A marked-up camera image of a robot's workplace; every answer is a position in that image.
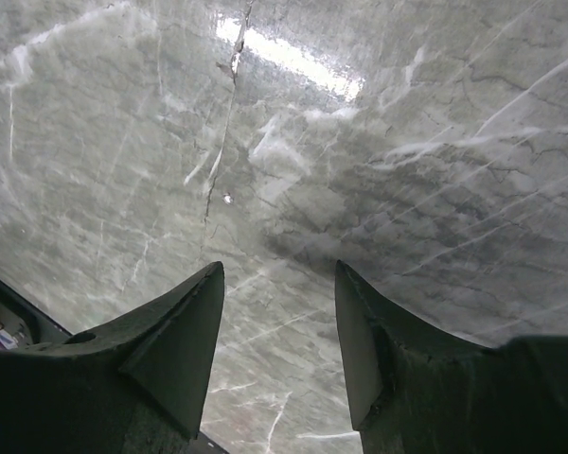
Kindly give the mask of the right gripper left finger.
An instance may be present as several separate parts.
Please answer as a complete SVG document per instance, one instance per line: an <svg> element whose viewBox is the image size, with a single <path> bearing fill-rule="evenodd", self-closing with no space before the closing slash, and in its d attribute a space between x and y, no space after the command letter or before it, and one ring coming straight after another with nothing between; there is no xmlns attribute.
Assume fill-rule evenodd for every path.
<svg viewBox="0 0 568 454"><path fill-rule="evenodd" d="M0 349L0 453L218 453L202 433L224 301L214 262L63 342Z"/></svg>

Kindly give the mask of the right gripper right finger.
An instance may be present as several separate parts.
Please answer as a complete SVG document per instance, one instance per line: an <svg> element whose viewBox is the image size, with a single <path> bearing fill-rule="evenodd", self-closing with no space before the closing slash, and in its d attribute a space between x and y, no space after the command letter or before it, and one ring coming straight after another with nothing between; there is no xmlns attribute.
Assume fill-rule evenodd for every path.
<svg viewBox="0 0 568 454"><path fill-rule="evenodd" d="M488 348L335 269L352 427L366 453L568 453L568 336Z"/></svg>

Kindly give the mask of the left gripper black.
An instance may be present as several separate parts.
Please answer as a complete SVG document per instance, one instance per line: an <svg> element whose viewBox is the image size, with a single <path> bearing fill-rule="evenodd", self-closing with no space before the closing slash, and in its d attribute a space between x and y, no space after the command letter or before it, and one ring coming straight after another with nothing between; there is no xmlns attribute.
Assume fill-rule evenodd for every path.
<svg viewBox="0 0 568 454"><path fill-rule="evenodd" d="M63 342L71 333L0 280L0 349Z"/></svg>

